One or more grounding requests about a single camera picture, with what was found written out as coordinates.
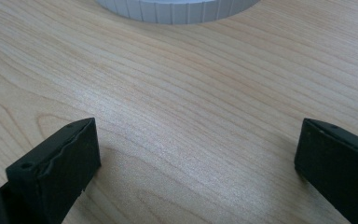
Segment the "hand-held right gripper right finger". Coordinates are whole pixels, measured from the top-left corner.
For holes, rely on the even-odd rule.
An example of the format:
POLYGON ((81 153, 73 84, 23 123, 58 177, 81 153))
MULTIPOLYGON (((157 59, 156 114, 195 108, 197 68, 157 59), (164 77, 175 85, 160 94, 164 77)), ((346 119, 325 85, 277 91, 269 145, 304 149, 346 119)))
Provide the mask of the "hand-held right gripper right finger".
POLYGON ((358 224, 358 136, 336 125, 304 119, 295 169, 351 224, 358 224))

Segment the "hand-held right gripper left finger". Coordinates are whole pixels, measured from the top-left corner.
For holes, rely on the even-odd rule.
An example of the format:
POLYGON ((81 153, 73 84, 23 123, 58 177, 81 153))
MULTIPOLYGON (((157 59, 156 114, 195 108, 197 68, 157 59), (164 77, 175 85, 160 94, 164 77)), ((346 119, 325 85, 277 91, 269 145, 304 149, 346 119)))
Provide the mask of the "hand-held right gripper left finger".
POLYGON ((72 122, 6 168, 12 224, 61 224, 101 166, 94 118, 72 122))

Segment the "white ribbed round container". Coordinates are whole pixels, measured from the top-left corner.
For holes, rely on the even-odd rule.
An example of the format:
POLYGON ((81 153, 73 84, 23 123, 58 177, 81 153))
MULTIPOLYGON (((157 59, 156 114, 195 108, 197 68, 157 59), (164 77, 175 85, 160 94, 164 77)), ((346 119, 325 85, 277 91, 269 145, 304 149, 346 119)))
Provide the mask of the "white ribbed round container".
POLYGON ((193 24, 236 15, 260 0, 95 0, 119 16, 150 23, 193 24))

